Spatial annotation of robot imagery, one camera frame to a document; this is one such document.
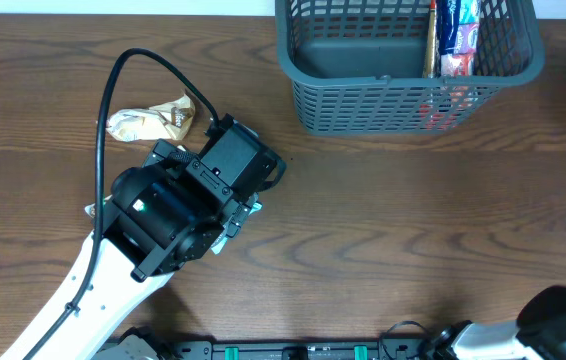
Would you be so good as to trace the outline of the orange tan cracker pack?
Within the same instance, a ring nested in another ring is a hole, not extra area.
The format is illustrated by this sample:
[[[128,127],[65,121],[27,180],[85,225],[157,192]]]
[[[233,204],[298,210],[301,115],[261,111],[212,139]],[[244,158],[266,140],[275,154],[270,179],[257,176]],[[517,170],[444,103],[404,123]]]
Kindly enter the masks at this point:
[[[425,51],[425,61],[422,72],[422,77],[427,79],[433,79],[436,77],[437,70],[437,59],[438,59],[438,37],[437,37],[437,1],[430,1],[429,9],[429,24],[428,24],[428,35],[427,35],[427,45]],[[424,128],[430,130],[434,125],[433,120],[433,109],[434,102],[433,96],[428,95],[427,99],[420,106],[419,113],[424,118]]]

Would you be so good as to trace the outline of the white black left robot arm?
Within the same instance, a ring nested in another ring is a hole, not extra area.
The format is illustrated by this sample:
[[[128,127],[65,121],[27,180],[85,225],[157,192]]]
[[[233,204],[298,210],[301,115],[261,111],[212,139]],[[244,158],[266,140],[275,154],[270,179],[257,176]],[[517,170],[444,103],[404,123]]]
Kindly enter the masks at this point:
[[[91,358],[175,272],[240,233],[286,164],[231,115],[206,134],[200,153],[160,139],[142,166],[115,179],[101,241],[84,240],[60,287],[4,358]]]

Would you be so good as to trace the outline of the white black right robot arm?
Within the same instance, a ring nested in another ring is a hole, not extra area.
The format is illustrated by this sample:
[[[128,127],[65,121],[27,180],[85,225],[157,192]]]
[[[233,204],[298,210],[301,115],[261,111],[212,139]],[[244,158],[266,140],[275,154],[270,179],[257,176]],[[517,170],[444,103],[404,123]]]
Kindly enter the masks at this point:
[[[566,286],[551,286],[530,300],[514,321],[462,322],[430,342],[431,359],[566,360]]]

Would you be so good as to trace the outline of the grey plastic basket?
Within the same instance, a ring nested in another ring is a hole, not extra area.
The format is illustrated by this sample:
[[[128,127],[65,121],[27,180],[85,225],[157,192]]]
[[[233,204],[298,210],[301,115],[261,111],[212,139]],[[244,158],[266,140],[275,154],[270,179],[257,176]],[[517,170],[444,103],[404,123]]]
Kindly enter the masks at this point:
[[[314,135],[441,133],[544,66],[532,2],[481,1],[472,75],[427,79],[429,15],[427,1],[276,0],[300,123]]]

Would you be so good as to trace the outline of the blue tissue pack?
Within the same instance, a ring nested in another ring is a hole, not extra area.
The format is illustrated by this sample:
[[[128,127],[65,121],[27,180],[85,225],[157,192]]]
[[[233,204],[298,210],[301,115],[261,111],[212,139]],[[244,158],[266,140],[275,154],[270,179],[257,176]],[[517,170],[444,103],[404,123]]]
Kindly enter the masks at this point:
[[[474,73],[475,55],[480,27],[478,0],[437,0],[436,66],[437,74],[445,79],[469,77]],[[457,120],[459,114],[452,107],[471,107],[474,98],[463,99],[468,86],[442,87],[444,104],[433,116],[437,129],[443,130]]]

